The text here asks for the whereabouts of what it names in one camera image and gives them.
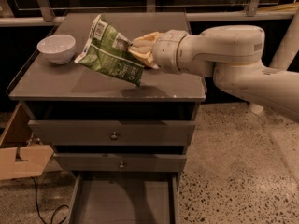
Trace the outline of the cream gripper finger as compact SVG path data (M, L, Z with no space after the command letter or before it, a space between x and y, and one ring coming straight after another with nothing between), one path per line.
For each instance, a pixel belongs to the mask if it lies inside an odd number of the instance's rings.
M160 35L161 33L159 32L152 32L140 36L132 41L129 49L134 52L149 52Z
M146 67L152 69L159 68L158 64L153 60L153 55L150 51L148 51L147 53L140 53L132 49L128 49L128 51L140 62L142 62Z

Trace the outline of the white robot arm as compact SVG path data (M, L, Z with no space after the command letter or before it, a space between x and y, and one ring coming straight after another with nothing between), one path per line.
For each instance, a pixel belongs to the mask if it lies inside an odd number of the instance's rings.
M265 34L253 25L226 25L199 35L153 32L134 39L128 51L144 65L166 73L211 77L237 98L299 120L299 74L262 63Z

